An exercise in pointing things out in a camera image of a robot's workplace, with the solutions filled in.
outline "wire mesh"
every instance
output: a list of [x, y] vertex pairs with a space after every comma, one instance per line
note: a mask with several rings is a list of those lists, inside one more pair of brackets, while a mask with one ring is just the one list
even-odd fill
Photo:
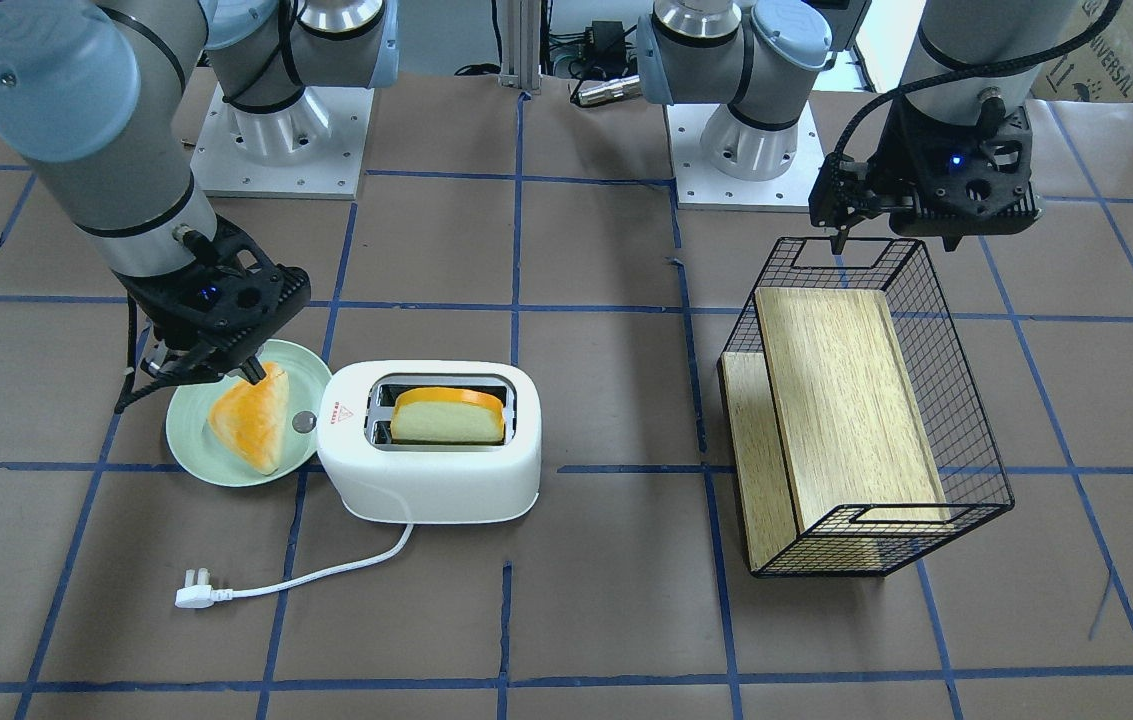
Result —
[[[753, 291], [766, 287], [885, 293], [918, 409], [940, 475], [946, 520], [902, 520], [898, 509], [935, 505], [841, 505], [800, 532], [758, 577], [885, 575], [1014, 506], [965, 353], [922, 242], [885, 240], [861, 266], [817, 259], [828, 238], [780, 238]], [[748, 304], [726, 351], [763, 351], [757, 306]]]

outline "wooden board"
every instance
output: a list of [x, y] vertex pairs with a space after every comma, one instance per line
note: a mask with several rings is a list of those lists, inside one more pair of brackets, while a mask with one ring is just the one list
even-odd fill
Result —
[[[759, 288], [753, 299], [798, 527], [846, 503], [944, 503], [885, 295]], [[948, 518], [944, 507], [874, 511]]]
[[775, 400], [760, 351], [724, 351], [721, 373], [748, 565], [759, 570], [798, 537]]

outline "bread slice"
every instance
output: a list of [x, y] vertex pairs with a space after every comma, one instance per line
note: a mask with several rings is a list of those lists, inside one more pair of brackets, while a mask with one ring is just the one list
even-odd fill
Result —
[[418, 387], [397, 397], [393, 442], [497, 443], [503, 404], [496, 396], [454, 387]]
[[219, 442], [250, 464], [256, 473], [270, 475], [282, 465], [286, 414], [291, 401], [291, 379], [276, 363], [264, 363], [269, 373], [258, 384], [237, 381], [210, 406], [211, 432]]

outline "metal post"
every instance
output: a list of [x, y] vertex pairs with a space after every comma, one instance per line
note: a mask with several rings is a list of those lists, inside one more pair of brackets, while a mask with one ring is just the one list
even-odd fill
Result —
[[503, 36], [508, 37], [499, 85], [539, 94], [539, 22], [543, 0], [505, 0]]

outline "wire basket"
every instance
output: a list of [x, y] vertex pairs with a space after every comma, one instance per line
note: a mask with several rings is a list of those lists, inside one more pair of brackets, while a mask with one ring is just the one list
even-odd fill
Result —
[[[795, 541], [761, 568], [752, 569], [759, 578], [886, 575], [986, 524], [1015, 503], [926, 245], [915, 240], [859, 243], [858, 249], [883, 243], [880, 255], [860, 266], [842, 264], [841, 259], [808, 260], [817, 255], [809, 249], [827, 242], [780, 238], [753, 291], [782, 287], [885, 293], [946, 502], [836, 506], [809, 528], [798, 528]], [[725, 351], [763, 351], [752, 293]], [[889, 518], [892, 511], [905, 515], [898, 509], [910, 507], [942, 507], [947, 520], [936, 524], [881, 518]]]

